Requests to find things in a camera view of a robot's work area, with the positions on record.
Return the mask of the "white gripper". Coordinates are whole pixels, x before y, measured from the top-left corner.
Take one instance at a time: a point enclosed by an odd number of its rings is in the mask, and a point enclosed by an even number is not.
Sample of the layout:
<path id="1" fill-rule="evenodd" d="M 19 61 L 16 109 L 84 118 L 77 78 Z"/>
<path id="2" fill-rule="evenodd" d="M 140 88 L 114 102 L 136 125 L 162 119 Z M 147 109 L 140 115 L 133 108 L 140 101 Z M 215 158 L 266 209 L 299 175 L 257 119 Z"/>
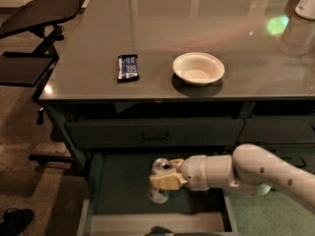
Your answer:
<path id="1" fill-rule="evenodd" d="M 179 173 L 152 175 L 151 185 L 156 189 L 176 191 L 183 185 L 192 191 L 207 191 L 210 189 L 207 180 L 207 156 L 193 155 L 185 160 L 175 158 L 170 160 L 172 167 Z"/>

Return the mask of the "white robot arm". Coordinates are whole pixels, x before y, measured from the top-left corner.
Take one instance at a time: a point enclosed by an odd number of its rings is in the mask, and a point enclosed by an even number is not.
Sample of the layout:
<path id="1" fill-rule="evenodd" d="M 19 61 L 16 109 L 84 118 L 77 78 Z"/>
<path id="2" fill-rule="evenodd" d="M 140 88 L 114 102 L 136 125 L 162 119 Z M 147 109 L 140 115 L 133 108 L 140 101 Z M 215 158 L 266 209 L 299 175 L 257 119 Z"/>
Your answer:
<path id="1" fill-rule="evenodd" d="M 230 155 L 193 155 L 157 159 L 149 176 L 149 198 L 163 204 L 170 191 L 220 188 L 261 197 L 276 189 L 315 212 L 315 175 L 297 168 L 262 147 L 244 144 Z"/>

